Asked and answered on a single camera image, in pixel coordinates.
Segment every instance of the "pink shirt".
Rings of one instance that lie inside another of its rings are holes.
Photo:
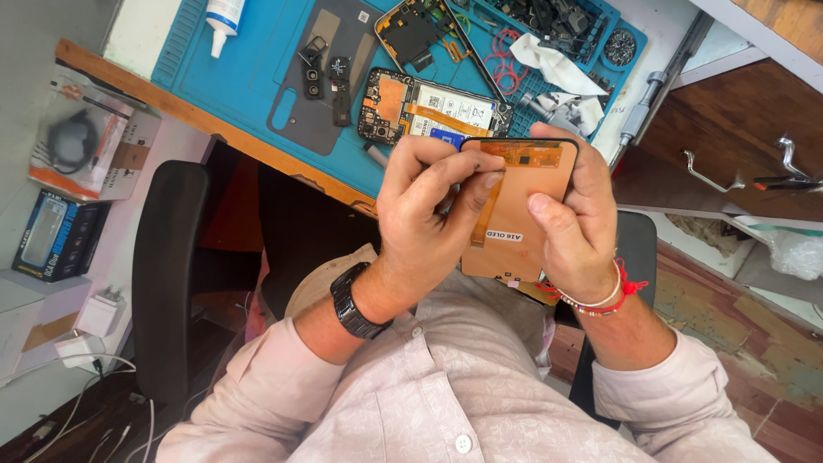
[[[624,421],[637,446],[543,384],[476,298],[431,293],[344,367],[314,355],[287,318],[240,350],[157,461],[776,461],[699,340],[677,332],[647,370],[593,368],[598,413]]]

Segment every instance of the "person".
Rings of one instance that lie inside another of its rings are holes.
[[[539,123],[531,135],[573,137]],[[546,276],[585,303],[619,284],[617,211],[606,162],[577,142],[563,203],[533,194],[523,206],[546,233]],[[403,137],[377,198],[382,250],[342,285],[351,296],[317,291],[246,344],[157,461],[775,461],[732,409],[714,352],[636,294],[610,316],[578,314],[597,354],[597,412],[622,421],[636,445],[541,381],[499,314],[522,301],[490,307],[506,299],[455,270],[503,167]],[[356,307],[369,336],[350,333],[337,299]]]

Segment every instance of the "fingernail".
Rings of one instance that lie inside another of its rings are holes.
[[[549,197],[543,193],[535,193],[528,199],[528,208],[535,213],[539,213],[549,204]]]
[[[501,180],[503,180],[503,174],[500,174],[500,173],[497,173],[497,172],[489,174],[489,176],[486,177],[486,188],[491,188],[491,187],[495,186],[497,184],[497,182],[499,182]]]

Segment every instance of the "drawer handle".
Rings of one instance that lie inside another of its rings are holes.
[[[794,175],[796,178],[808,179],[808,175],[804,174],[800,169],[792,165],[792,159],[794,158],[794,142],[788,138],[778,138],[774,144],[783,149],[783,168],[789,171],[789,173]]]
[[[724,187],[714,183],[712,180],[709,180],[706,177],[702,176],[701,174],[698,174],[697,172],[695,172],[695,154],[693,152],[688,151],[688,150],[683,150],[683,151],[680,152],[680,154],[685,155],[686,157],[689,158],[689,162],[688,162],[688,164],[686,164],[686,168],[689,170],[690,174],[694,175],[695,177],[697,177],[697,178],[701,179],[702,181],[706,182],[707,184],[711,185],[712,188],[716,189],[717,191],[719,191],[721,193],[728,193],[729,190],[736,189],[736,188],[744,188],[746,186],[745,183],[741,182],[740,180],[735,179],[734,183],[729,185],[728,188],[724,188]]]

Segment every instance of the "metal watch strap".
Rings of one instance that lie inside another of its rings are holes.
[[[368,321],[360,311],[357,310],[354,300],[351,298],[351,284],[370,265],[369,262],[359,262],[348,269],[343,275],[337,277],[332,283],[331,292],[334,300],[334,311],[341,325],[352,336],[360,339],[374,339],[383,330],[392,325],[393,320],[382,325],[377,325]]]

